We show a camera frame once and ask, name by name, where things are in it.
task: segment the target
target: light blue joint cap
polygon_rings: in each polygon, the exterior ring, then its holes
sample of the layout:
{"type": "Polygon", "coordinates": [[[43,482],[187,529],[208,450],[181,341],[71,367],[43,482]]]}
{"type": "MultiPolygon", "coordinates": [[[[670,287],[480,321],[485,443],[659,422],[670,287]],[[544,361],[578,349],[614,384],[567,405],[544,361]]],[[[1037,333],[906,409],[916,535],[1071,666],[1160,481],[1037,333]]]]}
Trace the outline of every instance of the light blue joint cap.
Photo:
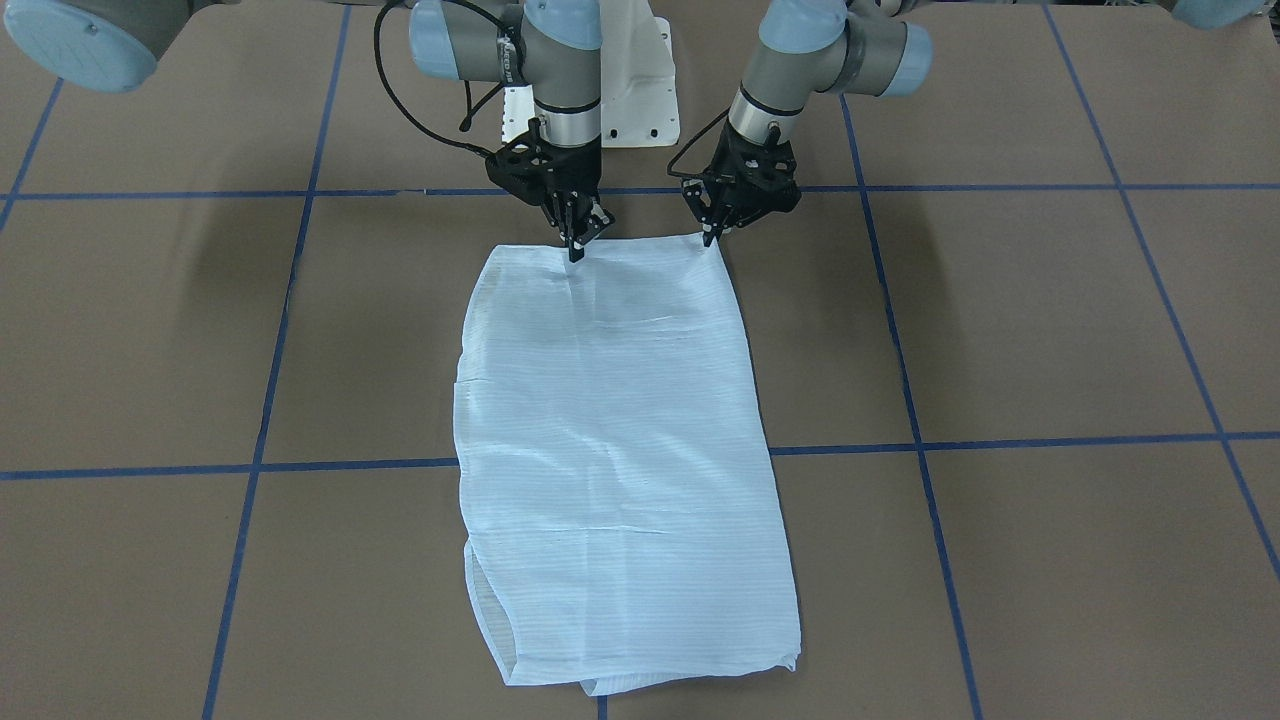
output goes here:
{"type": "Polygon", "coordinates": [[[924,85],[924,78],[929,76],[933,67],[933,38],[929,31],[913,23],[906,24],[906,46],[902,47],[902,61],[893,73],[881,97],[902,97],[910,95],[924,85]]]}
{"type": "Polygon", "coordinates": [[[1262,6],[1261,0],[1179,0],[1174,18],[1199,29],[1226,27],[1262,6]]]}
{"type": "Polygon", "coordinates": [[[458,61],[440,0],[419,0],[413,5],[408,14],[408,49],[424,74],[458,79],[458,61]]]}
{"type": "Polygon", "coordinates": [[[88,90],[128,92],[156,72],[138,38],[58,0],[9,0],[4,27],[42,68],[88,90]]]}
{"type": "Polygon", "coordinates": [[[577,50],[599,50],[599,0],[526,0],[525,19],[547,37],[577,50]]]}
{"type": "Polygon", "coordinates": [[[845,32],[842,0],[773,0],[760,20],[760,42],[788,55],[817,53],[845,32]]]}

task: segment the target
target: white cloth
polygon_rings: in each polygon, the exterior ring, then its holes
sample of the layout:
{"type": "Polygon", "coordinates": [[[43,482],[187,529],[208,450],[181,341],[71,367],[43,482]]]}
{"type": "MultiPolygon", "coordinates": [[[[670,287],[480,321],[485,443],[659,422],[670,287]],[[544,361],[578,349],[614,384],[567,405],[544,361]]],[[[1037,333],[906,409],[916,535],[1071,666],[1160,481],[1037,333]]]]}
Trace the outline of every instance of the white cloth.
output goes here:
{"type": "Polygon", "coordinates": [[[467,589],[509,685],[795,669],[737,300],[699,234],[499,246],[454,388],[467,589]]]}

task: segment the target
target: folded towel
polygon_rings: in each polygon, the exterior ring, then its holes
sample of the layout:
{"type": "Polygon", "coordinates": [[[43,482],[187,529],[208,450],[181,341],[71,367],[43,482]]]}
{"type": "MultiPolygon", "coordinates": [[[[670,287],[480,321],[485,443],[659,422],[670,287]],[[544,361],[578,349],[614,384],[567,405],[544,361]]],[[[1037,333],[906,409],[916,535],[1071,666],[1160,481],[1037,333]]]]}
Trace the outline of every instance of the folded towel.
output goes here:
{"type": "Polygon", "coordinates": [[[467,589],[509,685],[795,669],[737,300],[700,234],[494,249],[454,388],[467,589]]]}

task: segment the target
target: towel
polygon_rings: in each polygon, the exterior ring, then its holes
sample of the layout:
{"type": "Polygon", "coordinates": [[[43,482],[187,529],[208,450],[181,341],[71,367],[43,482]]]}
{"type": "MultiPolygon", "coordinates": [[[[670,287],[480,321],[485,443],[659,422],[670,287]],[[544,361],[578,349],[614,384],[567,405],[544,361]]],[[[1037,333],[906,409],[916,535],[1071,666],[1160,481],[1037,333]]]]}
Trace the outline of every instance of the towel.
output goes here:
{"type": "Polygon", "coordinates": [[[508,685],[795,670],[800,619],[741,315],[700,234],[499,246],[454,441],[467,591],[508,685]]]}

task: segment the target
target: cloth fold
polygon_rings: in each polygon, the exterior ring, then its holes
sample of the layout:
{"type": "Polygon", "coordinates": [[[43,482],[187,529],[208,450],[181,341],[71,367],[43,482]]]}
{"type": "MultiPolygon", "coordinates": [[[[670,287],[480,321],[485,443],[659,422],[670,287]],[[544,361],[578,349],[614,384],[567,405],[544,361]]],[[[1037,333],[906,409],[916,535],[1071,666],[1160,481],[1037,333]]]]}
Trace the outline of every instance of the cloth fold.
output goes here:
{"type": "Polygon", "coordinates": [[[736,296],[700,234],[499,246],[454,441],[476,620],[509,685],[795,669],[800,621],[736,296]]]}

